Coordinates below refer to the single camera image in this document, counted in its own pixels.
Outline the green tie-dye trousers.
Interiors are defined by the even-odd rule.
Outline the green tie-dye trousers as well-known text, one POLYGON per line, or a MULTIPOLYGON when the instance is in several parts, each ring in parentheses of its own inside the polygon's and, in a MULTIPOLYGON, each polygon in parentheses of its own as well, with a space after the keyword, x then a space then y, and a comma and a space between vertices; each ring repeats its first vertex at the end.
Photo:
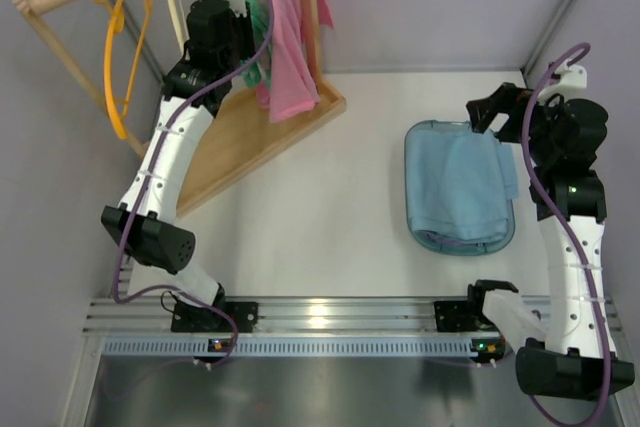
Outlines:
MULTIPOLYGON (((258 49, 268 30, 267 0, 245 0, 245 2, 248 4, 255 48, 258 49)), ((271 53, 272 48, 268 46, 260 59, 243 73, 245 84, 249 88, 256 89, 257 99, 263 108, 268 108, 270 104, 271 53)))

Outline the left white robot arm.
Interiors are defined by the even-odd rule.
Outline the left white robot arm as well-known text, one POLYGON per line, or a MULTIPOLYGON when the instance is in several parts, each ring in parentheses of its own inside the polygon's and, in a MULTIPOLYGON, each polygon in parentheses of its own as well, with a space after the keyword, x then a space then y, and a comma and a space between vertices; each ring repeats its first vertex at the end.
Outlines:
POLYGON ((138 172, 101 223, 118 246, 162 278, 160 291, 206 315, 222 308, 223 287, 193 259, 196 237, 176 226, 183 183, 204 134, 217 117, 242 61, 255 52, 250 19, 226 0, 198 0, 187 15, 181 59, 164 80, 157 124, 138 172))

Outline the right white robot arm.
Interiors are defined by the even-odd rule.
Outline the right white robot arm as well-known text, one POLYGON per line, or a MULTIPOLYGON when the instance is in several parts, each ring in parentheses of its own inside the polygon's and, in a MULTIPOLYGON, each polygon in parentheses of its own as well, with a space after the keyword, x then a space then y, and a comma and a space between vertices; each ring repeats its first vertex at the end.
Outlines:
POLYGON ((530 191, 548 262, 550 318, 547 324, 506 281, 479 280, 468 290, 479 315, 495 325, 516 352, 516 378, 530 396, 595 400, 635 381, 634 366, 618 358, 607 325, 600 261, 606 219, 605 190, 593 170, 607 136, 608 114, 586 99, 553 94, 538 101, 528 134, 522 131, 531 90, 502 84, 466 108, 471 127, 485 132, 495 117, 508 119, 496 137, 528 142, 538 182, 556 207, 530 191))

